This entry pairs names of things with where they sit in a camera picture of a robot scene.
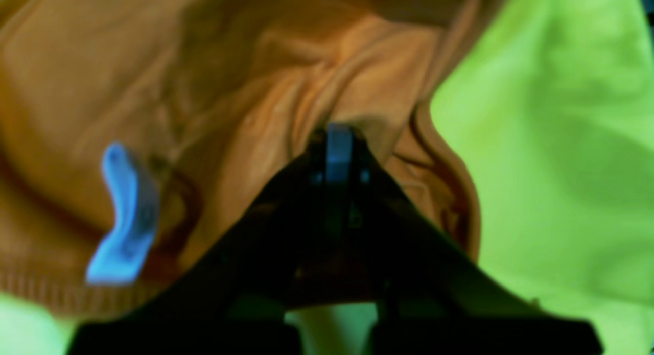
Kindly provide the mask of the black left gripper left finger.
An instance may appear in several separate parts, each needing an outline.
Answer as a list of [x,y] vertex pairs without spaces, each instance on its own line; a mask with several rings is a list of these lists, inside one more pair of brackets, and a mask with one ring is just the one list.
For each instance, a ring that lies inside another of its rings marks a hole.
[[302,354],[285,323],[303,261],[328,247],[330,131],[273,177],[245,215],[177,282],[119,319],[80,327],[70,354]]

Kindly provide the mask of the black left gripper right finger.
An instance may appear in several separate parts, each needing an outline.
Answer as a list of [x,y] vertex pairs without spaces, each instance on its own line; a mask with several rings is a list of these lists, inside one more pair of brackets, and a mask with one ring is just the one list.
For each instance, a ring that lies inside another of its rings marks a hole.
[[366,354],[601,354],[587,321],[550,315],[509,292],[428,222],[362,134],[327,129],[331,235],[360,253],[378,321]]

